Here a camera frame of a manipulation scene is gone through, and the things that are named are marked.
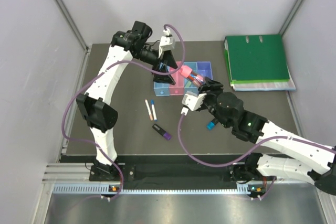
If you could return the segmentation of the pink lid pen jar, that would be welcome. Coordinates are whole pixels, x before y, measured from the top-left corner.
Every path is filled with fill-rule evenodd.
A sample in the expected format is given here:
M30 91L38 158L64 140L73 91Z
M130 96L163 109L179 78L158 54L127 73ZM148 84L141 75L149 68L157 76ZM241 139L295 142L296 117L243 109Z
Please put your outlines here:
M181 66L178 72L183 78L190 81L193 85L197 87L200 87L205 83L204 77L198 74L197 72L195 72L189 66L185 66L185 65Z

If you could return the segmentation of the sky blue plastic bin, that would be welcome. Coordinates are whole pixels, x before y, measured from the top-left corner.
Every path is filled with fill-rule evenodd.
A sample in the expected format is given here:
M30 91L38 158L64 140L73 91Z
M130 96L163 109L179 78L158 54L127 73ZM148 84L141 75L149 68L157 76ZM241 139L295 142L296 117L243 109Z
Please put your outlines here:
M157 97L167 97L170 96L170 85L168 83L158 83L155 82L154 86L154 93Z

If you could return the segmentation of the pink plastic bin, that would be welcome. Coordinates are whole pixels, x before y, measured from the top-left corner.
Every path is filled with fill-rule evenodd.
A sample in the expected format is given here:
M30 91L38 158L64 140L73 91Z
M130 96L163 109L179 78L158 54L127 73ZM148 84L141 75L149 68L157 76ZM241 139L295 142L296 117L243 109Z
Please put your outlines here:
M174 79L175 84L169 85L170 96L183 95L184 94L184 78L181 76L181 74L178 71L173 73L171 76Z

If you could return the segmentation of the light blue plastic bin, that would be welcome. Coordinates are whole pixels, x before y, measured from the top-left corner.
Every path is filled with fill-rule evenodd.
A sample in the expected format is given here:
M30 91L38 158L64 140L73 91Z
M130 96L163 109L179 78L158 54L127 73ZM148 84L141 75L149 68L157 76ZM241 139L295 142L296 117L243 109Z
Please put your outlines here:
M196 62L185 62L184 65L191 67L195 72L197 72L197 64L196 64ZM186 85L187 82L188 82L188 80L186 80L184 78L184 86ZM197 86L195 86L195 85L192 84L192 86L190 88L187 88L187 89L184 88L184 93L186 93L188 91L197 94L198 93Z

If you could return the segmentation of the purple-blue plastic bin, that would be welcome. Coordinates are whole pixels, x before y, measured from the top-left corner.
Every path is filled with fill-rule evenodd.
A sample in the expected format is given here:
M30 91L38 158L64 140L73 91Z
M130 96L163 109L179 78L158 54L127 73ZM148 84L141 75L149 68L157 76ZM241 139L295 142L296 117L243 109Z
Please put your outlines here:
M212 65L209 61L198 61L197 63L197 73L201 76L213 79Z

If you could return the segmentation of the green glitter glue tube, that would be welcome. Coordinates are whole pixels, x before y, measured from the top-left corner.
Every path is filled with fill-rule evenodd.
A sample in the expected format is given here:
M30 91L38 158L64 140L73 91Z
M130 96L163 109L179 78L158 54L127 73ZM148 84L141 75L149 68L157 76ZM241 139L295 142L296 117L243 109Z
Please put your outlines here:
M192 86L192 82L188 81L186 85L184 86L185 89L190 88Z

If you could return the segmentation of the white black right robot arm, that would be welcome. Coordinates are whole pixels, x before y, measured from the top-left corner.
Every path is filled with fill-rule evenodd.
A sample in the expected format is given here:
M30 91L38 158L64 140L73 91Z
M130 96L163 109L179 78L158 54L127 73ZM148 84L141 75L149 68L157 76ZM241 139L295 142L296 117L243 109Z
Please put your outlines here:
M255 145L272 148L288 159L274 160L265 154L249 154L245 174L252 180L260 176L285 176L315 185L335 195L335 147L317 144L277 126L272 121L244 109L244 103L223 85L206 77L198 88L204 99L200 110L207 110L232 135Z

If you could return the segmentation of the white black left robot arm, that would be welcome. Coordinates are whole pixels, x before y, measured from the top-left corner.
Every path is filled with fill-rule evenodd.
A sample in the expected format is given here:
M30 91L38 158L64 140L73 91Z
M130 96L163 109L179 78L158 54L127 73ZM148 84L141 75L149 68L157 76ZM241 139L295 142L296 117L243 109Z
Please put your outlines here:
M135 21L132 29L126 32L116 32L97 80L76 97L78 109L98 145L93 171L101 172L107 180L114 180L119 174L118 166L113 164L118 156L113 139L118 113L110 104L127 65L140 60L152 66L154 82L175 84L170 71L178 68L178 65L172 54L175 39L170 28L164 25L158 49L153 49L147 43L152 34L152 28L140 21Z

